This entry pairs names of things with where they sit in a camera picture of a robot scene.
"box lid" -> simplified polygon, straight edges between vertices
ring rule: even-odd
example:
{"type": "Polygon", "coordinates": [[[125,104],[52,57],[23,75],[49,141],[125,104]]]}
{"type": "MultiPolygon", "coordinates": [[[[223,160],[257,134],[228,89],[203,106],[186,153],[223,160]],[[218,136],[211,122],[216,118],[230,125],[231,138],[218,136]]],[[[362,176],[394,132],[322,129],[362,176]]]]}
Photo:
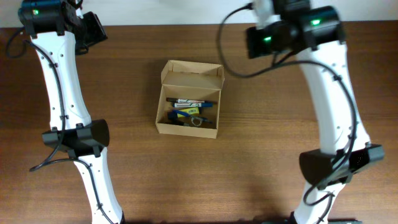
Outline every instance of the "box lid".
{"type": "Polygon", "coordinates": [[[162,84],[220,90],[224,83],[222,65],[169,60],[162,71],[162,84]]]}

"cardboard box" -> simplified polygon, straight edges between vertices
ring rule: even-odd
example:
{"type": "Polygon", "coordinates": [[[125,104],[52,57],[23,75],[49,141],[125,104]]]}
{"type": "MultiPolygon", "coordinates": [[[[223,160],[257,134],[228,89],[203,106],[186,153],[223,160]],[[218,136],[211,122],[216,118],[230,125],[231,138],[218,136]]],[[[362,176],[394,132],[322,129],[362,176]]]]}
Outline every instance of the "cardboard box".
{"type": "MultiPolygon", "coordinates": [[[[170,60],[164,67],[161,78],[162,91],[156,116],[156,128],[159,133],[217,138],[221,89],[224,83],[223,66],[170,60]],[[168,97],[213,102],[213,107],[203,108],[200,115],[213,124],[203,123],[200,127],[167,124],[169,123],[167,112],[173,110],[171,102],[166,101],[168,97]]],[[[190,118],[179,118],[179,120],[192,124],[190,118]]]]}

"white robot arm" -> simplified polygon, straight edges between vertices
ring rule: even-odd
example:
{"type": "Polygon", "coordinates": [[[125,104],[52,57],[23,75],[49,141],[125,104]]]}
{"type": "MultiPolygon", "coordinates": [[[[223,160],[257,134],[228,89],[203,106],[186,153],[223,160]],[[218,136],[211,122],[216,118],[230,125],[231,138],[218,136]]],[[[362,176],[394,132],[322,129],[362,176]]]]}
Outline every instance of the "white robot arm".
{"type": "Polygon", "coordinates": [[[107,165],[109,130],[105,120],[92,121],[81,95],[75,54],[106,39],[97,16],[81,14],[73,1],[25,0],[19,17],[25,25],[42,65],[50,100],[51,130],[43,133],[53,153],[40,165],[72,161],[83,179],[92,223],[123,224],[124,215],[113,191],[107,165]],[[69,159],[51,161],[57,151],[69,159]]]}
{"type": "Polygon", "coordinates": [[[337,12],[330,6],[311,9],[309,0],[254,0],[225,18],[217,43],[225,69],[237,77],[250,78],[284,66],[301,66],[319,123],[320,149],[300,155],[306,184],[302,201],[287,223],[328,223],[336,196],[353,174],[384,157],[382,146],[371,144],[359,117],[349,79],[345,35],[337,12]],[[259,19],[256,27],[246,31],[249,58],[274,54],[271,67],[248,75],[232,70],[221,48],[225,21],[244,9],[253,9],[259,19]],[[279,21],[271,19],[275,14],[280,15],[279,21]],[[276,62],[277,55],[286,50],[291,51],[276,62]],[[293,55],[297,61],[283,63],[293,55]]]}

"green indicator light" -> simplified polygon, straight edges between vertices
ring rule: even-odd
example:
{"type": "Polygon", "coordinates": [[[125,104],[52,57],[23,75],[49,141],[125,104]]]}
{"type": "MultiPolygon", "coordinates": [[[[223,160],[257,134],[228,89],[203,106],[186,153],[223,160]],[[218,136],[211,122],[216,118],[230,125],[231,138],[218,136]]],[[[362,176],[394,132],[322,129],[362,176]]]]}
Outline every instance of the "green indicator light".
{"type": "Polygon", "coordinates": [[[321,24],[321,20],[320,19],[314,19],[313,21],[311,21],[311,24],[313,26],[317,26],[317,25],[321,24]]]}

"brown wooden surface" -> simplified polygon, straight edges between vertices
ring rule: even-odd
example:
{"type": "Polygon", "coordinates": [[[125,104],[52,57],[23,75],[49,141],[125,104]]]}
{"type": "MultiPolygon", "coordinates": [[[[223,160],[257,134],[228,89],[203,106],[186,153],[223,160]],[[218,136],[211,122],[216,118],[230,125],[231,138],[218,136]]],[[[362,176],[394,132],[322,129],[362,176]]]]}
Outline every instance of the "brown wooden surface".
{"type": "MultiPolygon", "coordinates": [[[[247,26],[231,25],[224,33],[225,52],[242,72],[271,61],[246,59],[247,26]]],[[[396,223],[398,22],[345,27],[359,111],[373,142],[384,145],[386,158],[355,177],[331,217],[396,223]]],[[[304,184],[299,154],[319,143],[312,101],[298,67],[248,80],[227,74],[217,139],[157,133],[161,70],[168,59],[219,63],[216,29],[106,27],[109,40],[77,58],[88,111],[109,124],[108,165],[127,220],[286,217],[299,204],[304,184]]],[[[32,49],[18,60],[5,58],[4,44],[13,31],[0,30],[0,222],[89,223],[88,200],[73,164],[28,172],[50,152],[41,140],[49,128],[49,101],[32,49]]]]}

